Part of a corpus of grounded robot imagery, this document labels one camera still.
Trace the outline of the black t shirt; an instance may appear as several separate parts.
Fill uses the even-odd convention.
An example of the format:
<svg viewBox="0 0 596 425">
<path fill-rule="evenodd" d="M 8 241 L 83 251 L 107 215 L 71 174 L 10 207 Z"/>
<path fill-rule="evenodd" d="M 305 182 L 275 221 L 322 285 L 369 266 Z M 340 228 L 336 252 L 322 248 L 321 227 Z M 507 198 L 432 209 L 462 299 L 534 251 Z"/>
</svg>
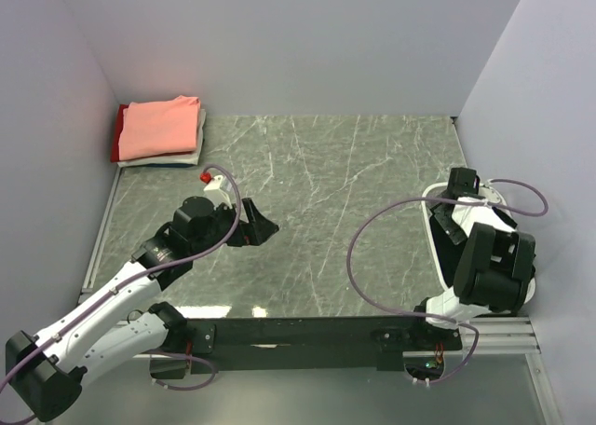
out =
<svg viewBox="0 0 596 425">
<path fill-rule="evenodd" d="M 454 284 L 454 276 L 467 242 L 467 235 L 449 216 L 429 218 L 430 231 L 442 279 L 448 288 Z"/>
</svg>

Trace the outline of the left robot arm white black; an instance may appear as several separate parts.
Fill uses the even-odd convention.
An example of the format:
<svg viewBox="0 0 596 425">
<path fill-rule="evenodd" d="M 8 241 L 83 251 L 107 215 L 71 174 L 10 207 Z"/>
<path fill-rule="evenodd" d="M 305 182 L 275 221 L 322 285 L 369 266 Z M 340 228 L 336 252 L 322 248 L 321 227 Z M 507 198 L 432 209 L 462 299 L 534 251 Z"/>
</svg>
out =
<svg viewBox="0 0 596 425">
<path fill-rule="evenodd" d="M 252 199 L 239 206 L 204 197 L 186 199 L 155 235 L 98 292 L 61 320 L 6 343 L 6 378 L 34 418 L 63 414 L 83 388 L 125 360 L 148 350 L 179 350 L 189 335 L 186 319 L 168 303 L 117 327 L 137 303 L 149 300 L 189 272 L 195 260 L 219 247 L 260 246 L 279 230 Z"/>
</svg>

